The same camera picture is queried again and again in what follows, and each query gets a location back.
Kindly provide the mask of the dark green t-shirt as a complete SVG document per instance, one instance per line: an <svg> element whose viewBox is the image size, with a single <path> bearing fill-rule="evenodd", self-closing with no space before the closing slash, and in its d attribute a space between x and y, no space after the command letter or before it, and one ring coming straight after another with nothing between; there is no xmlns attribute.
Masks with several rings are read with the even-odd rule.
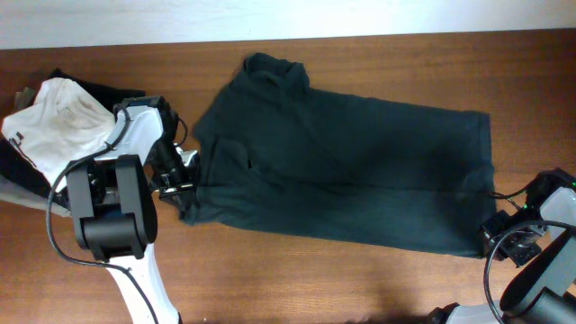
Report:
<svg viewBox="0 0 576 324"><path fill-rule="evenodd" d="M253 54L194 125L189 225L480 257L496 211L491 119L311 87Z"/></svg>

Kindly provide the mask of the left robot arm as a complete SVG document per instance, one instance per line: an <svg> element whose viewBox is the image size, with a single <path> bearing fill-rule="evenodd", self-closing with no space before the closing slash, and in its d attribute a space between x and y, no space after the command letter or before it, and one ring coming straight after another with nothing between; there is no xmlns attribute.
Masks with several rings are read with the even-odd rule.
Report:
<svg viewBox="0 0 576 324"><path fill-rule="evenodd" d="M176 143L183 122L162 96L126 98L114 114L104 144L64 172L76 241L89 266L110 273L133 322L179 323L156 261L154 200L188 211L200 155Z"/></svg>

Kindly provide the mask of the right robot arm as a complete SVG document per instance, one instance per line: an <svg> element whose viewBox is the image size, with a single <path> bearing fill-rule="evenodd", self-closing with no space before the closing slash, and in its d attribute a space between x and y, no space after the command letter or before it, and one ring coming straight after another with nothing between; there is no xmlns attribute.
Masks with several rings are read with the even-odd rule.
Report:
<svg viewBox="0 0 576 324"><path fill-rule="evenodd" d="M524 194L525 205L514 214L499 211L481 225L485 249L483 290L486 302L457 302L433 309L425 324L573 323L575 295L575 177L556 168L543 171L515 193L491 193L513 201ZM492 263L511 260L521 271L499 301L490 288Z"/></svg>

